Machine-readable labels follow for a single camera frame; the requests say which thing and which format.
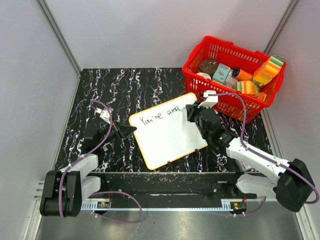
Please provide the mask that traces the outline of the white board yellow frame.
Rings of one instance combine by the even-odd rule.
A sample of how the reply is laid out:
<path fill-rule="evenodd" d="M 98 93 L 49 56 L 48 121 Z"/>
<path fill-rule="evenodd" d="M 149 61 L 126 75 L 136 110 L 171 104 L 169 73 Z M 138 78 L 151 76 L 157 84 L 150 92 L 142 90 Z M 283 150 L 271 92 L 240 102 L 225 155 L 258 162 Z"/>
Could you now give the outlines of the white board yellow frame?
<path fill-rule="evenodd" d="M 137 127 L 134 137 L 149 170 L 208 146 L 196 124 L 187 120 L 187 111 L 179 110 L 196 100 L 194 93 L 187 93 L 129 117 L 129 124 Z"/>

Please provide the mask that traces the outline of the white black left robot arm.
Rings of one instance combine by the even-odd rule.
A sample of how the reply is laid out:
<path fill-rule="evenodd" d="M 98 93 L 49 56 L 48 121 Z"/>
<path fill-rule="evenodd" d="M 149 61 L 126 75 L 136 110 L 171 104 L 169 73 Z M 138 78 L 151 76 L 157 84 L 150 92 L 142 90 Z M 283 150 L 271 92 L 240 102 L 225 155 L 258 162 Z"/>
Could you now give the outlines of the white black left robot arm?
<path fill-rule="evenodd" d="M 108 185 L 89 173 L 98 167 L 104 143 L 115 139 L 125 140 L 136 130 L 135 126 L 113 121 L 93 135 L 86 135 L 80 160 L 76 160 L 71 166 L 47 172 L 40 201 L 40 214 L 45 217 L 76 217 L 81 211 L 83 201 L 89 196 L 106 196 Z"/>

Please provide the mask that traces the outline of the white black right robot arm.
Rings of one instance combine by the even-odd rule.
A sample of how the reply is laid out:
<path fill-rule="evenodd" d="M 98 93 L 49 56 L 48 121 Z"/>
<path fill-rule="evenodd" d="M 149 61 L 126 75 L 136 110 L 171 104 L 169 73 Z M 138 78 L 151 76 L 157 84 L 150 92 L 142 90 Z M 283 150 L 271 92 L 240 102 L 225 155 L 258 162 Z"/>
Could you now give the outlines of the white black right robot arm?
<path fill-rule="evenodd" d="M 320 194 L 306 164 L 294 159 L 288 161 L 266 153 L 238 137 L 232 131 L 223 128 L 219 116 L 212 108 L 201 106 L 200 101 L 185 106 L 187 120 L 195 123 L 201 137 L 213 149 L 223 155 L 246 162 L 262 176 L 243 173 L 227 186 L 228 194 L 239 198 L 243 194 L 256 194 L 277 200 L 291 212 L 299 212 L 312 193 L 315 200 Z"/>

